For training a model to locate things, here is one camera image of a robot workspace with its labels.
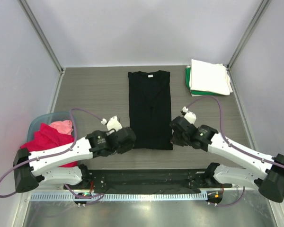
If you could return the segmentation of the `black t-shirt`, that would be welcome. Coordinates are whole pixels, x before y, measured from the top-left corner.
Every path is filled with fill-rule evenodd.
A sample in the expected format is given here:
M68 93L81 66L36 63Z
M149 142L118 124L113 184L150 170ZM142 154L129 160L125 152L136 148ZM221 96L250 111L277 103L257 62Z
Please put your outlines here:
M128 83L134 148L172 150L170 72L129 72Z

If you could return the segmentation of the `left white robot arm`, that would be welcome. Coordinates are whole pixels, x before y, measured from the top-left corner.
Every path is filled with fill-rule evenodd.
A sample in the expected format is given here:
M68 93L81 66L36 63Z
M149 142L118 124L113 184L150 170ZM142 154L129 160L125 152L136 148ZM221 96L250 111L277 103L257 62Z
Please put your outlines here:
M69 184L88 188L91 176L79 167L62 166L79 160L123 154L133 149L136 141L134 131L129 128L110 131L94 131L77 140L43 151L28 151L21 148L13 162L15 191L29 192L42 184Z

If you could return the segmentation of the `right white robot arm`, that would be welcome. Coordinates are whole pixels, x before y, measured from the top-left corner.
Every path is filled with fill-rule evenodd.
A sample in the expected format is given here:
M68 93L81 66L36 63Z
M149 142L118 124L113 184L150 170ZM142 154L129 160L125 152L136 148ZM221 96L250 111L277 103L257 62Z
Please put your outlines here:
M205 184L234 184L253 188L265 198L281 203L284 200L284 155L275 157L247 148L225 137L218 130L201 125L194 126L194 120L178 116L171 123L172 141L178 146L190 146L205 152L222 156L240 168L221 164L208 166L204 175Z

